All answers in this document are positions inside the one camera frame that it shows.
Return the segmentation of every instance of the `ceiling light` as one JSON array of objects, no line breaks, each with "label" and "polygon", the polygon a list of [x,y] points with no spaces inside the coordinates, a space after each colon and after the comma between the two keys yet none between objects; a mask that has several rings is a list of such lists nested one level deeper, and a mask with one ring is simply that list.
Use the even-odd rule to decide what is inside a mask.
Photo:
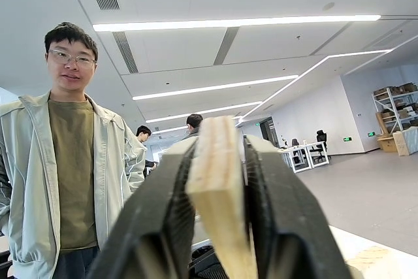
[{"label": "ceiling light", "polygon": [[[202,110],[202,111],[196,112],[196,114],[210,114],[212,112],[225,111],[225,110],[242,108],[242,107],[249,107],[249,106],[256,106],[256,105],[259,105],[259,104],[261,104],[260,101],[255,101],[253,103],[245,103],[245,104],[240,104],[240,105],[233,105],[233,106],[227,106],[227,107],[221,107],[221,108],[215,108],[215,109],[209,109],[209,110]],[[150,119],[150,120],[146,120],[146,123],[153,123],[153,122],[167,121],[167,120],[178,119],[178,118],[185,118],[185,117],[188,117],[190,115],[191,114],[178,114],[176,116],[168,116],[168,117],[164,117],[164,118]]]},{"label": "ceiling light", "polygon": [[198,93],[201,91],[216,91],[216,90],[223,90],[225,88],[238,88],[240,86],[248,86],[248,85],[253,85],[253,84],[263,84],[263,83],[270,83],[270,82],[277,82],[277,81],[284,81],[284,80],[293,80],[297,77],[298,77],[297,75],[278,76],[276,78],[265,78],[262,80],[255,80],[255,81],[246,81],[246,82],[230,83],[230,84],[224,84],[224,85],[207,86],[205,88],[191,88],[189,90],[166,91],[165,93],[135,96],[135,97],[132,97],[132,99],[134,101],[140,101],[142,99],[151,99],[151,98],[167,97],[167,96],[174,96],[174,95]]},{"label": "ceiling light", "polygon": [[380,15],[354,16],[289,16],[282,18],[258,18],[237,20],[202,20],[202,21],[173,21],[173,22],[140,22],[140,23],[112,23],[94,24],[96,32],[144,31],[155,29],[195,29],[202,27],[240,27],[249,25],[299,24],[321,22],[367,22],[377,21]]},{"label": "ceiling light", "polygon": [[[233,117],[234,120],[236,119],[240,119],[242,118],[242,116],[236,116]],[[167,133],[167,132],[174,132],[174,131],[179,131],[179,130],[184,130],[187,129],[187,126],[183,126],[183,127],[173,127],[172,129],[165,129],[165,130],[160,130],[160,131],[155,131],[152,134],[161,134],[161,133]]]},{"label": "ceiling light", "polygon": [[328,60],[328,59],[338,58],[338,57],[360,56],[360,55],[368,55],[368,54],[380,54],[380,53],[388,54],[389,52],[392,52],[392,51],[393,51],[393,49],[386,49],[386,50],[372,50],[372,51],[369,51],[369,52],[352,52],[352,53],[348,53],[348,54],[329,55],[329,56],[325,57],[324,59],[322,59],[320,62],[318,62],[315,65],[313,65],[312,67],[310,67],[305,72],[303,72],[296,79],[294,79],[293,81],[291,81],[288,84],[286,84],[284,87],[282,87],[276,93],[274,93],[273,95],[271,95],[269,98],[265,99],[260,105],[256,106],[255,108],[253,108],[249,112],[247,112],[245,115],[243,115],[243,117],[238,121],[238,124],[237,125],[240,125],[243,122],[243,119],[245,117],[247,117],[248,115],[250,115],[251,113],[253,113],[254,111],[256,111],[258,108],[260,108],[261,106],[263,106],[265,103],[267,103],[269,100],[271,100],[275,96],[279,95],[282,91],[286,90],[289,86],[291,86],[294,83],[296,83],[297,81],[299,81],[301,78],[303,78],[309,72],[311,72],[312,70],[318,68],[318,66],[320,66],[322,63],[326,62],[326,60]]}]

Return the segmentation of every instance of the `ceiling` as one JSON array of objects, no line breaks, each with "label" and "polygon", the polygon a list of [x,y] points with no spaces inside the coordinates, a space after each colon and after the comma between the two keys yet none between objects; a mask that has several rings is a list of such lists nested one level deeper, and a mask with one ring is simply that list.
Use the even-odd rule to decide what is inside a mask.
[{"label": "ceiling", "polygon": [[[390,49],[418,35],[418,8],[411,0],[116,1],[118,10],[101,10],[97,0],[0,0],[6,12],[0,16],[0,86],[16,94],[46,92],[51,82],[46,78],[43,36],[58,23],[70,21],[83,27],[99,45],[99,68],[88,93],[136,129],[150,119],[264,101],[290,80],[140,101],[133,101],[134,96],[301,75],[329,55]],[[92,28],[93,24],[106,23],[338,14],[381,14],[382,19],[119,33],[96,33]],[[416,62],[417,49],[418,41],[410,41],[384,57],[367,54],[330,58],[260,106],[248,119],[269,116],[294,98],[353,69],[365,71]],[[243,115],[253,107],[205,116]],[[153,130],[169,129],[183,126],[185,118],[147,124]],[[164,146],[184,133],[162,133],[150,142]]]}]

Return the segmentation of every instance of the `white desk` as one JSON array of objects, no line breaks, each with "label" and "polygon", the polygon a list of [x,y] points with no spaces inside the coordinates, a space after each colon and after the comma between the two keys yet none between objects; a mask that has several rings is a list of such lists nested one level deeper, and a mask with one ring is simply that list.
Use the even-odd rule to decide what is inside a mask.
[{"label": "white desk", "polygon": [[[314,163],[314,157],[317,156],[312,156],[310,148],[312,147],[314,150],[317,149],[317,145],[322,145],[322,154],[325,158],[325,161],[322,163]],[[322,165],[327,165],[329,164],[329,158],[328,158],[328,154],[327,154],[327,150],[325,149],[325,144],[324,142],[316,142],[316,143],[310,143],[306,145],[307,150],[309,151],[309,158],[311,159],[311,164],[312,164],[312,168],[316,168]]]},{"label": "white desk", "polygon": [[[305,156],[306,156],[306,161],[308,166],[307,167],[303,167],[303,168],[299,168],[296,170],[296,166],[299,165],[304,165],[305,162],[304,161],[304,155],[302,153],[302,151],[305,151]],[[286,164],[293,169],[294,173],[298,173],[301,171],[305,171],[308,169],[312,169],[312,159],[309,157],[309,151],[306,147],[306,145],[298,145],[298,146],[293,146],[293,147],[289,147],[286,149],[279,149],[278,150],[279,153],[283,154],[283,159],[286,162]],[[299,157],[299,163],[295,163],[294,158],[294,153],[297,153],[297,156]]]},{"label": "white desk", "polygon": [[[317,156],[312,156],[312,153],[310,151],[311,148],[317,149],[317,147],[316,147],[317,145],[322,145],[322,150],[323,150],[322,154],[325,158],[325,161],[322,162],[322,163],[314,163],[314,157],[317,157]],[[307,161],[308,166],[303,167],[303,168],[299,168],[299,169],[296,170],[296,166],[305,164],[305,162],[302,162],[304,160],[304,156],[302,154],[303,150],[305,151],[305,156],[306,156],[306,159],[307,159],[306,161]],[[329,158],[328,158],[327,151],[325,150],[324,142],[302,144],[302,145],[298,145],[298,146],[289,147],[289,148],[286,148],[286,149],[281,149],[280,148],[278,151],[279,151],[279,153],[283,154],[284,161],[286,162],[286,164],[290,168],[293,169],[294,173],[298,173],[298,172],[301,172],[301,171],[305,171],[305,170],[316,168],[316,167],[319,167],[319,166],[322,166],[322,165],[329,164]],[[293,153],[294,152],[297,153],[297,155],[299,157],[299,160],[300,160],[300,163],[295,163],[295,160],[293,159]]]}]

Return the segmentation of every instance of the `white wall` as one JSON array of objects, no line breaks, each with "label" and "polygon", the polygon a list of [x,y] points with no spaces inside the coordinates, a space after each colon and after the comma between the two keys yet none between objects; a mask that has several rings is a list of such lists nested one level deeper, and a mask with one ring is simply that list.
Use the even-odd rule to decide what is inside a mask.
[{"label": "white wall", "polygon": [[[272,117],[278,138],[286,139],[288,145],[292,139],[316,142],[316,132],[323,130],[329,154],[364,152],[340,77],[286,104]],[[344,137],[353,140],[344,142]]]},{"label": "white wall", "polygon": [[372,100],[375,90],[386,86],[399,86],[405,83],[418,83],[418,66],[406,65],[390,69],[357,71],[342,77],[344,89],[353,112],[364,151],[378,148],[375,137],[367,133],[381,133],[376,120],[376,108]]},{"label": "white wall", "polygon": [[17,99],[18,97],[13,93],[5,90],[4,88],[0,88],[0,104],[7,104]]},{"label": "white wall", "polygon": [[240,128],[241,133],[243,135],[254,135],[259,138],[263,138],[263,134],[261,133],[261,128],[259,125],[255,125],[257,121],[250,121],[244,126]]}]

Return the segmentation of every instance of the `man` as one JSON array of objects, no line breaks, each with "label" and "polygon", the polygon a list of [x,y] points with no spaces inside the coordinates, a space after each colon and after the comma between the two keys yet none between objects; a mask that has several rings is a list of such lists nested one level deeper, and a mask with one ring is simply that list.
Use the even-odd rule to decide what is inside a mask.
[{"label": "man", "polygon": [[[146,142],[149,139],[149,137],[151,136],[151,133],[152,133],[151,130],[145,125],[141,125],[137,129],[137,139],[139,140],[141,145],[143,145],[142,143]],[[157,163],[155,163],[154,161],[149,161],[149,160],[145,161],[145,168],[144,168],[145,178],[147,177],[147,170],[146,170],[147,168],[151,168],[151,170],[154,170],[155,168],[157,168]]]},{"label": "man", "polygon": [[189,137],[197,137],[199,135],[199,127],[201,126],[201,122],[203,121],[203,117],[200,114],[191,114],[187,117],[186,124],[187,124],[187,132],[189,133],[185,139]]},{"label": "man", "polygon": [[144,181],[145,149],[84,92],[97,68],[93,39],[64,22],[45,49],[52,89],[0,107],[0,227],[16,278],[85,278]]}]

